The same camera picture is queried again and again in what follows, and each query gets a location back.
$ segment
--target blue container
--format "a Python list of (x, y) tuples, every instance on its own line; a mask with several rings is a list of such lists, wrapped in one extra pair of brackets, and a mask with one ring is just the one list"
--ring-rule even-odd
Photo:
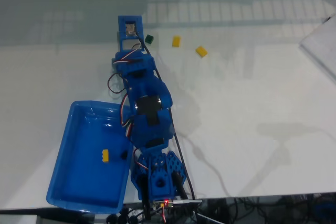
[[(71, 105), (50, 181), (47, 201), (57, 207), (114, 214), (121, 210), (133, 144), (120, 125), (119, 104), (76, 101)], [(124, 108), (124, 116), (129, 108)], [(102, 162), (102, 150), (109, 162)]]

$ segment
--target black cable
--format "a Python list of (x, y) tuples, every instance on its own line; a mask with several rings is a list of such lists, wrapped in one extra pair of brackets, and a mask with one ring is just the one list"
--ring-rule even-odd
[(113, 91), (112, 88), (110, 87), (110, 80), (111, 80), (112, 77), (115, 76), (116, 74), (119, 75), (119, 76), (121, 77), (121, 74), (120, 74), (120, 73), (114, 73), (113, 75), (111, 75), (110, 78), (109, 78), (108, 81), (107, 81), (107, 87), (109, 88), (109, 90), (110, 90), (112, 93), (114, 93), (114, 94), (119, 94), (119, 93), (121, 93), (121, 92), (125, 89), (125, 87), (124, 87), (122, 90), (120, 90), (120, 91)]
[(236, 206), (236, 213), (235, 213), (235, 216), (234, 216), (234, 218), (232, 220), (232, 224), (234, 224), (236, 222), (237, 218), (238, 218), (238, 202), (237, 202), (236, 198), (234, 198), (233, 200), (234, 200), (235, 206)]
[(140, 43), (136, 43), (136, 44), (134, 44), (134, 45), (132, 46), (131, 50), (133, 50), (133, 48), (134, 48), (135, 46), (139, 46), (139, 45), (141, 45), (141, 44), (140, 44)]
[[(160, 207), (159, 209), (155, 210), (155, 212), (151, 213), (151, 216), (154, 216), (157, 212), (160, 212), (162, 210), (162, 207)], [(142, 218), (142, 220), (140, 220), (138, 223), (143, 223), (145, 220)]]
[[(138, 33), (137, 33), (136, 31), (135, 31), (135, 34), (137, 35), (138, 40), (140, 41), (142, 47), (146, 50), (147, 54), (150, 55), (149, 50), (148, 50), (147, 46), (145, 45), (145, 43), (143, 42), (142, 38), (139, 37), (139, 35), (138, 35)], [(158, 76), (158, 79), (159, 79), (160, 81), (162, 81), (158, 69), (155, 69), (155, 72), (156, 72), (156, 75)], [(172, 110), (171, 110), (171, 108), (168, 108), (168, 110), (169, 110), (170, 117), (171, 117), (171, 119), (172, 119), (173, 127), (175, 128), (175, 126), (174, 126), (174, 121), (173, 121)], [(192, 186), (192, 184), (191, 184), (191, 181), (190, 181), (190, 178), (189, 178), (189, 174), (188, 174), (187, 168), (186, 168), (185, 163), (184, 163), (184, 158), (183, 158), (183, 155), (182, 155), (182, 151), (181, 151), (180, 143), (178, 142), (178, 138), (177, 138), (176, 132), (174, 133), (174, 137), (175, 137), (175, 141), (176, 141), (176, 144), (177, 144), (178, 152), (179, 152), (179, 154), (180, 154), (181, 162), (182, 162), (182, 165), (183, 165), (183, 168), (184, 168), (184, 171), (185, 171), (185, 176), (186, 176), (186, 178), (187, 178), (187, 180), (188, 180), (188, 184), (189, 184), (189, 187), (190, 187), (190, 191), (191, 191), (192, 199), (195, 199), (194, 189), (193, 189), (193, 186)]]

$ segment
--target white wire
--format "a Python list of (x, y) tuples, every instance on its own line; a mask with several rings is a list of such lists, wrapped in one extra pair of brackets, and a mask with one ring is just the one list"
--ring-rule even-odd
[(225, 224), (225, 223), (220, 222), (220, 221), (218, 221), (218, 220), (211, 219), (211, 218), (209, 218), (209, 217), (207, 217), (207, 216), (205, 216), (205, 215), (201, 215), (200, 213), (197, 213), (197, 215), (198, 215), (198, 216), (201, 216), (201, 217), (203, 217), (203, 218), (205, 218), (205, 219), (211, 220), (211, 221), (213, 221), (213, 222), (215, 222), (215, 223), (218, 223), (218, 224)]
[(128, 131), (129, 131), (129, 129), (130, 129), (130, 126), (131, 126), (131, 123), (127, 126), (127, 128), (126, 128), (126, 133), (125, 133), (125, 135), (126, 136), (128, 136)]
[(125, 94), (125, 99), (123, 101), (121, 101), (121, 105), (120, 105), (120, 110), (121, 110), (121, 126), (124, 124), (124, 121), (123, 121), (123, 116), (122, 116), (122, 110), (124, 108), (124, 104), (125, 104), (125, 101), (126, 101), (126, 98), (128, 97), (128, 94), (126, 93)]
[(126, 55), (125, 55), (124, 57), (122, 57), (120, 60), (125, 59), (127, 56), (131, 55), (132, 53), (134, 53), (135, 51), (139, 50), (140, 48), (141, 48), (141, 44), (138, 46), (137, 49), (130, 51), (128, 54), (126, 54)]

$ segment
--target red wire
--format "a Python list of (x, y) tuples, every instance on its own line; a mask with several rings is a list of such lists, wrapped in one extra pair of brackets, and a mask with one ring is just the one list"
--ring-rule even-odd
[(162, 208), (162, 214), (161, 214), (161, 216), (162, 216), (162, 219), (163, 219), (163, 223), (166, 223), (166, 217), (164, 215), (164, 208)]
[(148, 170), (147, 167), (145, 167), (143, 164), (140, 164), (138, 161), (135, 160), (135, 152), (138, 150), (138, 148), (135, 148), (134, 149), (134, 152), (133, 152), (133, 159), (134, 159), (134, 162), (139, 165), (140, 167), (144, 168), (145, 170)]
[(125, 99), (127, 97), (127, 93), (124, 95), (124, 97), (122, 98), (121, 100), (121, 103), (120, 103), (120, 124), (123, 125), (123, 120), (122, 120), (122, 107), (124, 106), (124, 103), (125, 103)]

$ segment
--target electrical wire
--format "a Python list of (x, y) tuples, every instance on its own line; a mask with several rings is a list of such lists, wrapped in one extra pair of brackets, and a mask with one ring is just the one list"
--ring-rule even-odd
[[(152, 213), (151, 213), (151, 216), (154, 216), (154, 215), (156, 215), (156, 214), (159, 214), (158, 212), (160, 212), (161, 209), (162, 209), (162, 207), (160, 207), (160, 208), (158, 208), (157, 210), (155, 210), (155, 212), (152, 212)], [(142, 219), (142, 220), (140, 220), (138, 223), (143, 223), (144, 221), (145, 221), (145, 220)]]
[(220, 222), (220, 221), (218, 221), (218, 220), (214, 220), (214, 219), (209, 218), (209, 217), (207, 217), (207, 216), (205, 216), (205, 215), (201, 215), (201, 214), (197, 214), (197, 215), (203, 217), (204, 219), (208, 219), (208, 220), (210, 220), (210, 221), (213, 221), (213, 222), (215, 222), (215, 223), (218, 223), (218, 224), (224, 224), (224, 223), (222, 223), (222, 222)]
[(144, 168), (145, 170), (148, 170), (148, 168), (146, 166), (144, 166), (143, 164), (140, 164), (138, 161), (135, 160), (135, 152), (138, 150), (138, 148), (135, 148), (134, 151), (133, 151), (133, 159), (134, 159), (134, 162), (139, 165), (140, 167)]
[(137, 50), (139, 50), (139, 49), (141, 48), (141, 45), (140, 45), (139, 43), (134, 44), (133, 47), (136, 46), (136, 45), (139, 45), (138, 48), (136, 48), (136, 49), (130, 51), (128, 54), (126, 54), (125, 56), (123, 56), (120, 60), (116, 60), (115, 62), (113, 62), (113, 64), (115, 64), (115, 63), (123, 63), (123, 62), (131, 62), (132, 60), (125, 60), (125, 59), (126, 59), (129, 55), (131, 55), (132, 53), (134, 53), (135, 51), (137, 51)]
[(108, 81), (107, 81), (107, 87), (109, 88), (109, 90), (110, 90), (112, 93), (114, 93), (114, 94), (119, 94), (119, 93), (121, 93), (121, 92), (125, 89), (125, 87), (124, 87), (122, 90), (120, 90), (120, 91), (113, 91), (113, 90), (111, 89), (111, 87), (110, 87), (110, 81), (111, 81), (112, 77), (115, 76), (116, 74), (118, 74), (119, 76), (121, 76), (120, 73), (114, 73), (114, 74), (112, 74), (112, 75), (110, 76), (110, 78), (108, 79)]
[(166, 223), (166, 217), (164, 215), (164, 208), (162, 208), (162, 214), (161, 214), (161, 216), (162, 216), (163, 223)]
[(133, 46), (132, 46), (132, 48), (131, 48), (131, 50), (133, 50), (133, 48), (135, 47), (135, 46), (141, 46), (141, 43), (136, 43), (136, 44), (134, 44)]
[(128, 94), (126, 93), (125, 95), (124, 95), (124, 97), (122, 98), (122, 100), (121, 100), (121, 103), (120, 103), (120, 124), (121, 124), (121, 126), (123, 126), (123, 127), (125, 127), (126, 125), (127, 125), (127, 123), (128, 123), (128, 120), (124, 123), (124, 121), (123, 121), (123, 115), (122, 115), (122, 111), (123, 111), (123, 108), (124, 108), (124, 104), (125, 104), (125, 101), (126, 101), (126, 98), (128, 97)]
[(236, 206), (236, 213), (235, 213), (235, 216), (234, 216), (234, 218), (233, 218), (233, 220), (231, 222), (232, 224), (234, 224), (236, 222), (237, 218), (238, 218), (238, 202), (237, 202), (236, 198), (234, 198), (233, 200), (234, 200), (235, 206)]
[[(143, 42), (143, 39), (140, 38), (140, 36), (139, 36), (139, 34), (137, 33), (137, 31), (135, 31), (135, 34), (137, 35), (138, 40), (140, 41), (142, 47), (146, 50), (147, 54), (150, 55), (147, 46), (146, 46), (145, 43)], [(156, 72), (156, 75), (158, 76), (158, 79), (159, 79), (160, 81), (162, 81), (161, 76), (160, 76), (159, 71), (158, 71), (157, 68), (155, 69), (155, 72)], [(173, 121), (172, 110), (171, 110), (171, 108), (168, 108), (168, 110), (169, 110), (169, 115), (170, 115), (170, 117), (171, 117), (171, 119), (172, 119), (173, 127), (175, 128), (175, 126), (174, 126), (174, 121)], [(189, 177), (189, 174), (188, 174), (188, 171), (187, 171), (185, 162), (184, 162), (183, 154), (182, 154), (182, 151), (181, 151), (180, 143), (178, 142), (178, 138), (177, 138), (176, 132), (174, 133), (174, 137), (175, 137), (175, 141), (176, 141), (176, 145), (177, 145), (178, 152), (179, 152), (179, 154), (180, 154), (180, 158), (181, 158), (181, 162), (182, 162), (182, 165), (183, 165), (183, 169), (184, 169), (184, 171), (185, 171), (185, 176), (186, 176), (186, 178), (187, 178), (187, 180), (188, 180), (188, 184), (189, 184), (189, 188), (190, 188), (190, 191), (191, 191), (192, 199), (196, 199), (196, 198), (195, 198), (194, 189), (193, 189), (193, 186), (192, 186), (192, 184), (191, 184), (191, 180), (190, 180), (190, 177)]]

